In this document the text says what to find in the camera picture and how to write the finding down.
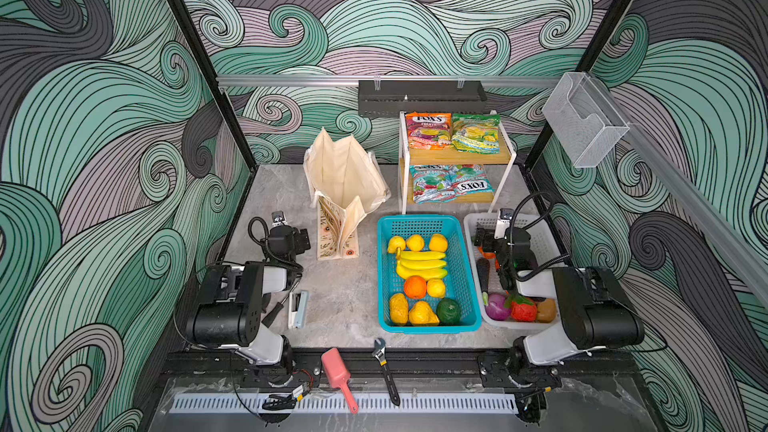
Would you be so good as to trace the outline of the cream floral grocery bag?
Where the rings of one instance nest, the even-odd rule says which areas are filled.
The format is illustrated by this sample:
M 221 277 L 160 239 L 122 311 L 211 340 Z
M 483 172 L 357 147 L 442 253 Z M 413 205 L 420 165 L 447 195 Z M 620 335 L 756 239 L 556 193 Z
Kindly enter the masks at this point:
M 339 140 L 322 130 L 305 152 L 311 206 L 317 210 L 317 258 L 357 258 L 357 229 L 390 197 L 375 154 L 352 136 Z

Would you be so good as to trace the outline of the small yellow fruit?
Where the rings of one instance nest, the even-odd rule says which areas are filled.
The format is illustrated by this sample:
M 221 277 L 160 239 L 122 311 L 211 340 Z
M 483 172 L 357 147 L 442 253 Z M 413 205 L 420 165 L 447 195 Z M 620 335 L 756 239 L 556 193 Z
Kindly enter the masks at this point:
M 427 294 L 432 298 L 442 299 L 446 296 L 447 288 L 442 279 L 429 279 L 426 283 Z

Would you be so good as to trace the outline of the orange toy fruit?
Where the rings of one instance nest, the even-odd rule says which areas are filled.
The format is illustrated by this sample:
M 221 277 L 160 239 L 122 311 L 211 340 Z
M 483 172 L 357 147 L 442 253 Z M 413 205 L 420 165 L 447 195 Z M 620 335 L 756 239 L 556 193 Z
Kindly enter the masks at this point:
M 407 298 L 421 300 L 427 295 L 427 281 L 420 276 L 411 276 L 405 280 L 403 292 Z

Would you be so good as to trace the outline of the yellow toy pear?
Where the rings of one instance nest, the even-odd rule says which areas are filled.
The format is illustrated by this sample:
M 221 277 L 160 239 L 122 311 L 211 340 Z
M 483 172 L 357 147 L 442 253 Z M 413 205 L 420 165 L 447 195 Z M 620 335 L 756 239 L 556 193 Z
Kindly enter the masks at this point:
M 426 301 L 416 302 L 408 314 L 409 323 L 413 326 L 437 326 L 440 320 Z

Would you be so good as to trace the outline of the orange Fox's candy bag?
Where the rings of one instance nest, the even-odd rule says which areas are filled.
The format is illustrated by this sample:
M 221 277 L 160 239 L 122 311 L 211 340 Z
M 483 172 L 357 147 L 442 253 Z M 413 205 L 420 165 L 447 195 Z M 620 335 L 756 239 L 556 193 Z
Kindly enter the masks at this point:
M 452 115 L 411 112 L 405 115 L 410 149 L 443 150 L 452 146 Z

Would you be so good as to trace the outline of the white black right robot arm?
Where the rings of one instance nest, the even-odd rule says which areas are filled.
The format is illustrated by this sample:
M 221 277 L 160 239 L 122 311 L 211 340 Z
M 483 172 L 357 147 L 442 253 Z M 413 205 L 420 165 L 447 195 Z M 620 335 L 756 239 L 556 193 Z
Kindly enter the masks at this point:
M 564 360 L 594 351 L 639 345 L 645 326 L 614 274 L 601 267 L 569 267 L 561 254 L 542 263 L 531 259 L 529 230 L 554 211 L 550 203 L 534 220 L 517 225 L 523 206 L 546 191 L 529 194 L 515 208 L 502 208 L 492 225 L 475 227 L 473 245 L 492 254 L 501 288 L 512 306 L 527 298 L 552 299 L 556 319 L 544 329 L 517 338 L 505 363 L 511 385 L 530 396 L 561 386 L 556 367 Z

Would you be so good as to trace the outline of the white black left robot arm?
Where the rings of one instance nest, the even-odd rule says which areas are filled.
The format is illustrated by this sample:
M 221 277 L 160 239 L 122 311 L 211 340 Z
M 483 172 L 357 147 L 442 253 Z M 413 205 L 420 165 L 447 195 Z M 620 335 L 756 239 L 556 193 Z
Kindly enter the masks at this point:
M 275 211 L 270 222 L 251 218 L 247 233 L 264 259 L 205 266 L 191 314 L 175 326 L 192 347 L 229 351 L 256 367 L 279 366 L 291 374 L 289 339 L 271 329 L 285 301 L 266 307 L 272 294 L 290 294 L 300 283 L 304 268 L 297 257 L 311 249 L 308 230 L 289 225 L 284 213 Z

